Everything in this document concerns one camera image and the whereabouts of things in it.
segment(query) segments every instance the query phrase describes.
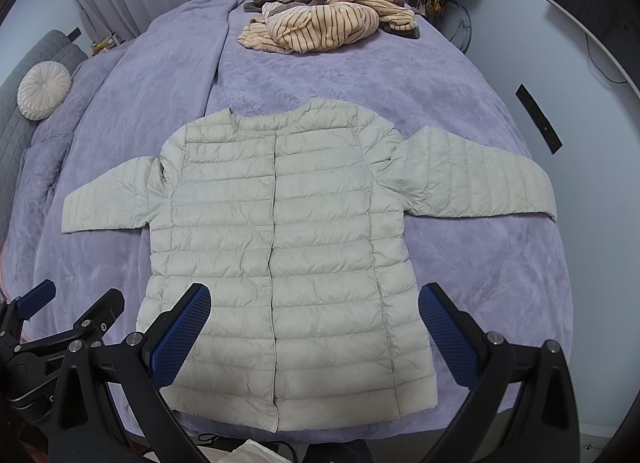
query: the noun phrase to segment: white pleated cushion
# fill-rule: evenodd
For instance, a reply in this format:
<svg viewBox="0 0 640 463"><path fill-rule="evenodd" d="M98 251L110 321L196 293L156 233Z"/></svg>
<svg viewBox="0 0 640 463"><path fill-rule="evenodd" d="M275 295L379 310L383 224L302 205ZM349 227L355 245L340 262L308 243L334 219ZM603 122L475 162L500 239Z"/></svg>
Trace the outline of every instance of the white pleated cushion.
<svg viewBox="0 0 640 463"><path fill-rule="evenodd" d="M40 62L20 82L20 112L30 120L43 120L63 102L70 88L71 75L60 62Z"/></svg>

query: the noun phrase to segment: striped blanket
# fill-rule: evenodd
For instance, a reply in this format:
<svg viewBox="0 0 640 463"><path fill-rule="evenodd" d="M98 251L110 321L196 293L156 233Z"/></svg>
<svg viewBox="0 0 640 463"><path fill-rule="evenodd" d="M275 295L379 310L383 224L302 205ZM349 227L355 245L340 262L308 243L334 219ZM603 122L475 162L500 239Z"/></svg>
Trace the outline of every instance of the striped blanket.
<svg viewBox="0 0 640 463"><path fill-rule="evenodd" d="M394 0L277 0L262 6L238 36L245 48L282 54L330 51L371 35L417 27L414 13Z"/></svg>

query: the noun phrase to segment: jacket sleeve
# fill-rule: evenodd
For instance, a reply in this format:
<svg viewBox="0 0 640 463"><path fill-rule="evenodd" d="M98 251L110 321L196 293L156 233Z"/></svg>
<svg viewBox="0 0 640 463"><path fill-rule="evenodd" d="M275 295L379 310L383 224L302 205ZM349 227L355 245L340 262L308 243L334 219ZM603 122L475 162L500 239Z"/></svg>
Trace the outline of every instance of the jacket sleeve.
<svg viewBox="0 0 640 463"><path fill-rule="evenodd" d="M126 161L65 198L62 233L144 226L159 212L164 182L158 158Z"/></svg>
<svg viewBox="0 0 640 463"><path fill-rule="evenodd" d="M442 218L544 212L556 219L549 178L532 160L430 126L402 140L375 117L360 132L365 160L408 212Z"/></svg>

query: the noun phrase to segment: textured blue pad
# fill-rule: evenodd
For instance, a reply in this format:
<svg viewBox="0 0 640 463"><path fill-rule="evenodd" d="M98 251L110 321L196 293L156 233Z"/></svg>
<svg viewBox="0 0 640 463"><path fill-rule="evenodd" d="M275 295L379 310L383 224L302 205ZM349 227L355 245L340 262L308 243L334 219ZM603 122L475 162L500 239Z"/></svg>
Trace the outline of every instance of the textured blue pad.
<svg viewBox="0 0 640 463"><path fill-rule="evenodd" d="M210 312L211 295L209 289L202 286L151 354L149 379L156 391L174 383Z"/></svg>
<svg viewBox="0 0 640 463"><path fill-rule="evenodd" d="M418 311L456 383L473 389L480 379L478 355L429 286L420 290Z"/></svg>
<svg viewBox="0 0 640 463"><path fill-rule="evenodd" d="M56 296L56 285L45 279L24 297L18 299L16 315L18 320L29 320Z"/></svg>

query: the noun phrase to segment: metal screw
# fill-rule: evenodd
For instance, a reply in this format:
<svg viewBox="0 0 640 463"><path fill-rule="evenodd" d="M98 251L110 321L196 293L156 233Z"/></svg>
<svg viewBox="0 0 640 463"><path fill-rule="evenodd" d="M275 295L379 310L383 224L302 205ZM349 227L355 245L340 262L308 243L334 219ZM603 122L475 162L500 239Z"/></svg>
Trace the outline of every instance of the metal screw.
<svg viewBox="0 0 640 463"><path fill-rule="evenodd" d="M502 333L498 333L497 331L489 331L486 334L486 338L494 346L498 346L504 342L504 337L502 336Z"/></svg>
<svg viewBox="0 0 640 463"><path fill-rule="evenodd" d="M558 344L558 342L556 342L555 340L547 340L546 341L546 348L551 351L552 353L559 353L560 352L560 344Z"/></svg>
<svg viewBox="0 0 640 463"><path fill-rule="evenodd" d="M140 341L142 340L142 333L140 333L139 331L134 331L133 333L129 333L125 340L127 344L129 344L130 346L137 346L138 344L140 344Z"/></svg>
<svg viewBox="0 0 640 463"><path fill-rule="evenodd" d="M69 344L69 351L72 353L78 353L82 349L82 342L80 340L74 340Z"/></svg>

